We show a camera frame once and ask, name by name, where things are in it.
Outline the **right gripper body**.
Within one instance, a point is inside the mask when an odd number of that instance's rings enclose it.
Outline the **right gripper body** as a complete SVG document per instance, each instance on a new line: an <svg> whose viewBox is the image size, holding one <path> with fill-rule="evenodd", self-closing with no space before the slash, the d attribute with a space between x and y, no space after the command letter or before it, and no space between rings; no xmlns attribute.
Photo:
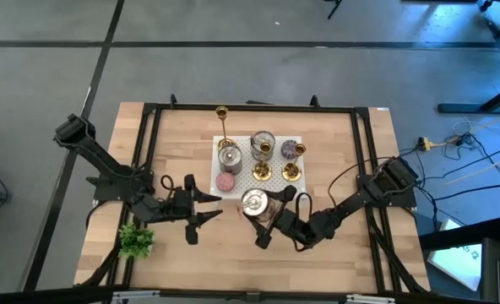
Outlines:
<svg viewBox="0 0 500 304"><path fill-rule="evenodd" d="M312 215L313 199L308 193L296 194L294 186L287 186L284 191L285 201L275 200L280 203L280 206L276 207L273 218L264 225L264 232L261 235L256 234L257 238L254 244L266 249L272 240L272 231L276 229L293 242L296 250L310 249L313 245L309 241L315 234L310 231L310 225L300 218L300 202L302 197L308 199L309 215Z"/></svg>

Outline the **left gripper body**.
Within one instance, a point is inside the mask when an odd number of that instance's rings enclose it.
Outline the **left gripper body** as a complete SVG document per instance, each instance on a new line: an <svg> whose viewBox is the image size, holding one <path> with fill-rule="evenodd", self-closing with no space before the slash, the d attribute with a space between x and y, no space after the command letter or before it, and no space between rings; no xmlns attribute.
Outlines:
<svg viewBox="0 0 500 304"><path fill-rule="evenodd" d="M171 221L186 220L185 238L189 245L198 244L198 216L194 210L194 191L197 189L194 176L192 174L184 177L182 187L174 187L173 179L163 176L163 188L169 191L168 204L170 211L168 218Z"/></svg>

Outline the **pink round candle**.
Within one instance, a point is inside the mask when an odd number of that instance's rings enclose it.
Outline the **pink round candle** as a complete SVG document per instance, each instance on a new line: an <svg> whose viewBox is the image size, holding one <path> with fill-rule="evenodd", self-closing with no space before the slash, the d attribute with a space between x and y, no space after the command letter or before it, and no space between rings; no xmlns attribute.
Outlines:
<svg viewBox="0 0 500 304"><path fill-rule="evenodd" d="M215 185L219 191L228 193L235 187L236 180L230 172L220 172L215 178Z"/></svg>

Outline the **silver lidded candle jar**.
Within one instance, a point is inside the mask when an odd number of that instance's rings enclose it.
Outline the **silver lidded candle jar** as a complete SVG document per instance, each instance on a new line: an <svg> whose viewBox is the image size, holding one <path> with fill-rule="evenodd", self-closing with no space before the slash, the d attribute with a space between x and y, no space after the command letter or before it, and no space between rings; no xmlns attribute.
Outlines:
<svg viewBox="0 0 500 304"><path fill-rule="evenodd" d="M222 172L237 175L242 170L242 152L235 144L227 144L218 152L218 161Z"/></svg>

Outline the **floral patterned round tin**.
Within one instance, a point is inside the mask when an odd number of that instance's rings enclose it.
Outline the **floral patterned round tin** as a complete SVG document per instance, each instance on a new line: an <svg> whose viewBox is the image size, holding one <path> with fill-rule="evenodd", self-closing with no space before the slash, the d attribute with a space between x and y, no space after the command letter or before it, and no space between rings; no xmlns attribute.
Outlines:
<svg viewBox="0 0 500 304"><path fill-rule="evenodd" d="M280 152L287 160L295 159L300 153L297 151L298 142L293 139L287 139L282 143Z"/></svg>

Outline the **clear glass jar candle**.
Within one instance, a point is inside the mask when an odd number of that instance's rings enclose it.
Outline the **clear glass jar candle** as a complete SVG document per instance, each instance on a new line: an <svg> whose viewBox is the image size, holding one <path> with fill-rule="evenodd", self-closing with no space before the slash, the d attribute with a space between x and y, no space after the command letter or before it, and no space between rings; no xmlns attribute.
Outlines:
<svg viewBox="0 0 500 304"><path fill-rule="evenodd" d="M255 160L268 161L273 157L275 136L269 131L258 131L250 138L251 155Z"/></svg>

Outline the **tall gold candlestick holder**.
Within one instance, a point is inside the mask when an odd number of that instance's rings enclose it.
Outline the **tall gold candlestick holder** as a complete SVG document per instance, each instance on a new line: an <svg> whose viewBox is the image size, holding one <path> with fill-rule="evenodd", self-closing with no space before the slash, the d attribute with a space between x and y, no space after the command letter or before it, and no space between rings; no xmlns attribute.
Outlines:
<svg viewBox="0 0 500 304"><path fill-rule="evenodd" d="M222 126L222 139L218 143L218 149L225 148L227 145L236 145L236 142L230 138L227 138L226 134L226 118L228 109L225 106L218 106L215 109L215 114L221 121Z"/></svg>

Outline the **white perforated shelf riser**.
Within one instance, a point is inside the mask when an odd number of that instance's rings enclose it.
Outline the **white perforated shelf riser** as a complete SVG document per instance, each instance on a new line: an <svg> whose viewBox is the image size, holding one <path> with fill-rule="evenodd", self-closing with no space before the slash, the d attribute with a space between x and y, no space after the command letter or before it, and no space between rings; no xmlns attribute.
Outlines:
<svg viewBox="0 0 500 304"><path fill-rule="evenodd" d="M297 159L297 166L302 170L301 177L294 181L287 181L282 175L282 169L290 162L283 157L280 148L286 140L294 140L298 144L302 143L301 136L277 136L273 156L267 163L272 167L272 176L266 181L259 181L253 176L253 167L258 163L251 156L250 136L231 136L242 152L242 170L234 176L235 186L228 192L221 191L215 183L216 177L220 174L220 161L218 160L218 143L222 140L220 135L213 137L212 155L211 155L211 175L209 193L220 196L224 199L240 199L242 194L249 188L261 188L271 192L283 190L286 186L292 185L297 189L296 194L304 193L306 186L306 169L304 168L304 157Z"/></svg>

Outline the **green artificial plant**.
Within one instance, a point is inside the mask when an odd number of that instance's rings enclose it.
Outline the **green artificial plant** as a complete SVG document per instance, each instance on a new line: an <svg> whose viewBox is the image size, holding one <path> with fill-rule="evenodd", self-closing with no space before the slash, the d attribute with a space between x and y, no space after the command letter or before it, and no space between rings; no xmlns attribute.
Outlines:
<svg viewBox="0 0 500 304"><path fill-rule="evenodd" d="M120 249L118 256L123 258L147 258L155 242L155 233L138 228L134 223L119 229Z"/></svg>

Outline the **black crossbeam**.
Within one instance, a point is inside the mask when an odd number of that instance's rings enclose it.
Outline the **black crossbeam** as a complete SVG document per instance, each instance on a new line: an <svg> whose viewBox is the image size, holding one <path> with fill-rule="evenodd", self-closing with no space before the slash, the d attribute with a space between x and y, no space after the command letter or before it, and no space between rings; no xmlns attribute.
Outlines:
<svg viewBox="0 0 500 304"><path fill-rule="evenodd" d="M0 304L90 304L100 301L138 298L218 298L227 301L261 302L267 300L337 301L360 304L500 304L500 301L472 300L439 296L433 293L383 291L378 293L311 293L280 291L219 291L177 289L129 289L125 285L84 286L54 290L26 290L0 293Z"/></svg>

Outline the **white panel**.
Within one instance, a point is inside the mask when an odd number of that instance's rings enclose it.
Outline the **white panel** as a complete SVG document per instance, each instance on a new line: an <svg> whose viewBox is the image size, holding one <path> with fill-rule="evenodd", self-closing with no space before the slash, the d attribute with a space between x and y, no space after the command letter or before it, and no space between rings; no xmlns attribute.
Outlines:
<svg viewBox="0 0 500 304"><path fill-rule="evenodd" d="M431 251L427 261L472 291L481 282L482 245L464 245Z"/></svg>

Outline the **black bar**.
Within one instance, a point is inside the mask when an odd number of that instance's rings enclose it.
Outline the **black bar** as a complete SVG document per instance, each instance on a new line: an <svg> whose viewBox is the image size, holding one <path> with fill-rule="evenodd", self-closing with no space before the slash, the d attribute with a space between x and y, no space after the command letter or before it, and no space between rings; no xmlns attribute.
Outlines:
<svg viewBox="0 0 500 304"><path fill-rule="evenodd" d="M484 238L500 241L500 218L419 236L422 250L442 250L482 243Z"/></svg>

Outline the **black stand foot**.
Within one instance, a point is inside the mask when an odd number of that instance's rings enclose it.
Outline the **black stand foot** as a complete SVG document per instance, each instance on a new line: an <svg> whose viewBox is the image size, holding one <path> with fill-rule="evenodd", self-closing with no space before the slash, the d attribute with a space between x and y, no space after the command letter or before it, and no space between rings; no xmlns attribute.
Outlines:
<svg viewBox="0 0 500 304"><path fill-rule="evenodd" d="M332 17L334 16L335 12L337 11L338 7L340 6L340 4L342 3L343 0L322 0L326 3L332 3L334 6L332 7L332 9L330 10L329 12L329 15L327 17L327 19L332 19Z"/></svg>

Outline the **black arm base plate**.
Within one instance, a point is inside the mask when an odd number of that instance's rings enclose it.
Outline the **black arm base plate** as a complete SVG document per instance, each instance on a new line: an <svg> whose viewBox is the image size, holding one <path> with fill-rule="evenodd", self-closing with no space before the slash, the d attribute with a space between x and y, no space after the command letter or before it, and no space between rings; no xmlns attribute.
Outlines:
<svg viewBox="0 0 500 304"><path fill-rule="evenodd" d="M94 199L98 201L128 201L134 194L154 193L153 171L139 171L130 176L113 176L101 173L88 176L86 181L95 187Z"/></svg>
<svg viewBox="0 0 500 304"><path fill-rule="evenodd" d="M375 208L381 208L381 207L415 208L416 198L414 190L411 188L403 193L395 194L387 198L381 198L380 200L374 200L371 203L369 203L369 205Z"/></svg>

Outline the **black aluminium table frame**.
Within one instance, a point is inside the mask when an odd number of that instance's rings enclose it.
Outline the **black aluminium table frame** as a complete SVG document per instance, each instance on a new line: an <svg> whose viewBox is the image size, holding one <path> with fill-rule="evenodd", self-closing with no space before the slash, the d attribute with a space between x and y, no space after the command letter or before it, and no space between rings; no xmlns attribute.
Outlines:
<svg viewBox="0 0 500 304"><path fill-rule="evenodd" d="M194 174L198 187L209 190L213 137L221 131L214 111L210 104L163 105L152 163L157 175L182 183ZM233 136L259 129L301 136L312 210L331 208L355 192L358 155L385 160L399 153L385 108L231 105L227 125ZM223 213L198 230L197 245L186 242L183 222L155 224L151 255L119 259L105 282L154 290L377 292L363 211L344 220L334 238L297 252L278 231L266 249L257 247L235 203L225 199L218 206Z"/></svg>

